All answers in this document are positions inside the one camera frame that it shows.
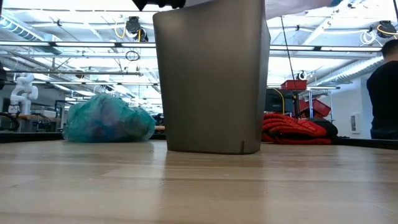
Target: gray trash can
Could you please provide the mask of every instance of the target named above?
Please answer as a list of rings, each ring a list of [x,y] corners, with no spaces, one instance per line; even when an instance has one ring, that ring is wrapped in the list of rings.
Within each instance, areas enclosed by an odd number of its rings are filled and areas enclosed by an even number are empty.
[[[270,35],[264,0],[215,0],[154,16],[167,147],[260,150]]]

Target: teal plastic bag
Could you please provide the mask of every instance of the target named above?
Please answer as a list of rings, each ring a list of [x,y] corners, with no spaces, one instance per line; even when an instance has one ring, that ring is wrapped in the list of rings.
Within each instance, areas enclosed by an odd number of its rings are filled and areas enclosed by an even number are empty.
[[[71,142],[147,141],[155,120],[142,108],[129,108],[120,98],[97,95],[70,107],[63,138]]]

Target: wooden table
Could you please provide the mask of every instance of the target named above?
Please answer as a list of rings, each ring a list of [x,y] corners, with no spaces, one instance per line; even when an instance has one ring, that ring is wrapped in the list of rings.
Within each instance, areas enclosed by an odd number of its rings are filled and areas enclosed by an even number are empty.
[[[0,145],[0,223],[398,223],[398,152],[166,143]]]

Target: black shirt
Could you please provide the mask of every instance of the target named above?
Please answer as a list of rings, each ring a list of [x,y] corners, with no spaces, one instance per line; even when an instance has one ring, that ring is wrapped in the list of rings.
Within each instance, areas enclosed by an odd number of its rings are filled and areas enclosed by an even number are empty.
[[[373,126],[398,124],[398,61],[380,66],[367,87],[373,105]]]

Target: yellow cable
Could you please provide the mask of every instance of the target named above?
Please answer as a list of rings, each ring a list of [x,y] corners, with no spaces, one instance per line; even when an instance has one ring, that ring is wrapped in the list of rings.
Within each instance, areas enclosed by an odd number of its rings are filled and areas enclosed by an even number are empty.
[[[390,33],[390,32],[386,32],[386,31],[384,31],[384,30],[380,30],[380,26],[381,25],[378,25],[377,26],[377,30],[379,31],[379,32],[382,32],[383,34],[389,34],[389,35],[397,35],[398,33]]]
[[[279,95],[282,97],[282,114],[285,114],[285,98],[284,98],[284,95],[279,90],[277,90],[275,88],[274,88],[274,90],[276,92],[278,92]]]
[[[117,37],[119,37],[120,39],[123,39],[123,37],[126,35],[126,25],[127,25],[127,21],[124,22],[123,35],[119,35],[119,34],[118,34],[118,30],[117,30],[117,28],[118,28],[118,23],[117,23],[117,22],[114,23],[114,33],[115,33],[115,34],[117,35]]]

